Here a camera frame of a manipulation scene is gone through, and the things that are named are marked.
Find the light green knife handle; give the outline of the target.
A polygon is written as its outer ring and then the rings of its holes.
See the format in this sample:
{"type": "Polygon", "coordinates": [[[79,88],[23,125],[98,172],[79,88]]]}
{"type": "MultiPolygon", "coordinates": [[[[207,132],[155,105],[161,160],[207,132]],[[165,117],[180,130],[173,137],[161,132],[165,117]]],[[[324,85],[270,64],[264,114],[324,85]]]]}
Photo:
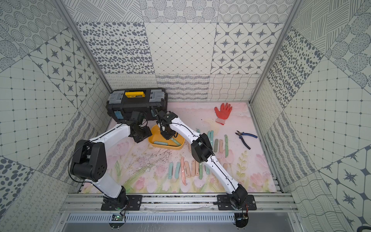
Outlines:
{"type": "Polygon", "coordinates": [[[225,134],[225,157],[227,158],[229,156],[229,138],[225,134]]]}

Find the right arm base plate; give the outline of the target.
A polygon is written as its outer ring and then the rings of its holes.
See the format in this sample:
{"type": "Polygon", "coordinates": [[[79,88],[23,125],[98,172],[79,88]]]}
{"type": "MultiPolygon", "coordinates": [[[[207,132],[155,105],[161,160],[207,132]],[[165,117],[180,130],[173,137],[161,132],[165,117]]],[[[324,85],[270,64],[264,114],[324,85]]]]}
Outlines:
{"type": "Polygon", "coordinates": [[[253,195],[247,195],[244,201],[236,200],[231,194],[217,195],[214,205],[218,210],[257,210],[256,201],[253,195]]]}

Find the mint folding knife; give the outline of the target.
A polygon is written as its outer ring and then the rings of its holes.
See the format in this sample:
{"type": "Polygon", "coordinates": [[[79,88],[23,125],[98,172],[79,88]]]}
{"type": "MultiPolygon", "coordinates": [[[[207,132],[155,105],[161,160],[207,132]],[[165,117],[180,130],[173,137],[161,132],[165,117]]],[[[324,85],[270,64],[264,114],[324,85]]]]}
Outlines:
{"type": "Polygon", "coordinates": [[[181,169],[181,162],[177,162],[175,173],[174,173],[175,179],[179,178],[180,169],[181,169]]]}

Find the pink folding fruit knife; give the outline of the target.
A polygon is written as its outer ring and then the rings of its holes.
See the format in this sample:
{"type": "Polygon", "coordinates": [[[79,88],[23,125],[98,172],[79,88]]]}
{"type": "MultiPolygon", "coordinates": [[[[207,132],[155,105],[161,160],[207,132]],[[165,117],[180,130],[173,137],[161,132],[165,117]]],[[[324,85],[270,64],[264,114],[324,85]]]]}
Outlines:
{"type": "Polygon", "coordinates": [[[185,173],[186,173],[186,177],[187,178],[190,178],[191,177],[191,171],[190,171],[190,166],[189,166],[189,162],[188,161],[185,161],[185,173]]]}

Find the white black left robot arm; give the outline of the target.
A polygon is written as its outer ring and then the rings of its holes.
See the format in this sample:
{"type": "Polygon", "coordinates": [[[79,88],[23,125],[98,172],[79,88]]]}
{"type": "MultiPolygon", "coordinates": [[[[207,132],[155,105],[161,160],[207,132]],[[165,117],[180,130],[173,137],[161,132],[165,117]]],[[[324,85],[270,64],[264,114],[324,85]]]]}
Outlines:
{"type": "Polygon", "coordinates": [[[78,141],[69,162],[70,178],[79,178],[79,183],[91,183],[109,200],[124,201],[124,187],[107,173],[106,152],[124,138],[130,137],[140,143],[150,137],[150,128],[143,125],[145,119],[144,113],[134,111],[128,120],[121,121],[109,131],[78,141]]]}

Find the yellow plastic storage tray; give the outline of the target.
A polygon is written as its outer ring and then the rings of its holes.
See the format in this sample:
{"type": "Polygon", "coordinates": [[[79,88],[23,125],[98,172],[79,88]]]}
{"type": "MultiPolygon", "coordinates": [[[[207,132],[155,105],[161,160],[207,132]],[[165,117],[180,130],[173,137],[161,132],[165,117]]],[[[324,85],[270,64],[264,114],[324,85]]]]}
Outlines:
{"type": "Polygon", "coordinates": [[[163,145],[156,145],[153,144],[154,141],[162,141],[162,142],[168,142],[170,145],[174,145],[174,143],[170,140],[166,140],[162,137],[160,134],[160,128],[158,125],[155,125],[151,129],[152,136],[149,137],[148,141],[149,143],[155,147],[155,148],[163,148],[163,149],[172,149],[172,150],[180,150],[184,144],[185,144],[185,139],[180,136],[178,133],[173,137],[176,141],[178,141],[181,145],[179,147],[173,147],[173,146],[163,146],[163,145]]]}

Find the green folding fruit knife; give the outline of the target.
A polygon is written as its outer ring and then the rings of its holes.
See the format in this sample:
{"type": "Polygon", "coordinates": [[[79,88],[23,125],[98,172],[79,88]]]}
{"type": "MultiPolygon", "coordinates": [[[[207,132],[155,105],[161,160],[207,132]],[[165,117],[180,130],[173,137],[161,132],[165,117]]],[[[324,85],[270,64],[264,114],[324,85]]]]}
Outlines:
{"type": "Polygon", "coordinates": [[[203,178],[203,164],[199,163],[199,179],[203,178]]]}

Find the long coral fruit knife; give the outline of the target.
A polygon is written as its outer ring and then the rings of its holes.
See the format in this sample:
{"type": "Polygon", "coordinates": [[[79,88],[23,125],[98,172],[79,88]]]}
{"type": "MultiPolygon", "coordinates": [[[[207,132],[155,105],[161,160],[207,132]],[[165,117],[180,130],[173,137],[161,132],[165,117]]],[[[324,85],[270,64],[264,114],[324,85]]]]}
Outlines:
{"type": "Polygon", "coordinates": [[[181,157],[181,179],[184,186],[187,185],[186,183],[186,172],[185,172],[185,159],[181,157]]]}

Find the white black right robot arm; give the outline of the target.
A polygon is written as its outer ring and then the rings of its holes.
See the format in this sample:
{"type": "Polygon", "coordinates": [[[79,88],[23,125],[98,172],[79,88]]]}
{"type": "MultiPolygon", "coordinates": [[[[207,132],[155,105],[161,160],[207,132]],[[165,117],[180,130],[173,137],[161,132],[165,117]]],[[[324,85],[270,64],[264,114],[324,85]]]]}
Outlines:
{"type": "Polygon", "coordinates": [[[218,161],[207,134],[191,129],[173,112],[158,111],[154,107],[151,111],[157,118],[162,137],[169,140],[175,134],[182,136],[191,145],[193,159],[209,168],[224,187],[234,208],[241,209],[248,196],[247,190],[218,161]]]}

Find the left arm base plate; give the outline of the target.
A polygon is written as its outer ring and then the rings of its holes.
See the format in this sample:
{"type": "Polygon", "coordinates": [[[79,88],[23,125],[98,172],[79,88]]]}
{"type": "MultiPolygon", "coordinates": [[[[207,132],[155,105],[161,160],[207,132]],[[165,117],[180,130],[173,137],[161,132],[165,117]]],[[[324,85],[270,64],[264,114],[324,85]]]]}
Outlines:
{"type": "Polygon", "coordinates": [[[143,195],[122,195],[118,198],[103,197],[101,211],[139,211],[143,195]]]}

